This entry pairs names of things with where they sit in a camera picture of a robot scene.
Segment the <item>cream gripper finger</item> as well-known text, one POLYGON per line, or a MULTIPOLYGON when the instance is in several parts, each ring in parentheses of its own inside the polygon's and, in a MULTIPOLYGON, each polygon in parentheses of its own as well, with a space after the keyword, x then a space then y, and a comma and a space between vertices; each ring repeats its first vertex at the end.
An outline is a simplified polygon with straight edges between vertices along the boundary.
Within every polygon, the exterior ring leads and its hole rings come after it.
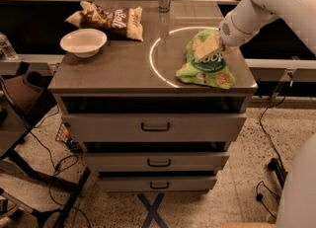
POLYGON ((195 50, 195 61, 203 61, 207 57, 219 52, 223 41, 219 35, 209 35, 207 39, 195 50))

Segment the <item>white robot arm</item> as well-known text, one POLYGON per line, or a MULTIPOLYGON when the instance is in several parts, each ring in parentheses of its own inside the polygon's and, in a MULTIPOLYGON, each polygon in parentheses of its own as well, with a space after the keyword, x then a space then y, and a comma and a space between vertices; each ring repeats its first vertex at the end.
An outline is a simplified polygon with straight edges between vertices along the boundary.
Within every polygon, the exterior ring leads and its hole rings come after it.
MULTIPOLYGON (((219 25, 219 33, 195 52, 201 61, 224 46, 240 46, 281 18, 316 53, 316 0, 241 0, 219 25)), ((276 228, 316 228, 316 135, 296 153, 278 206, 276 228)))

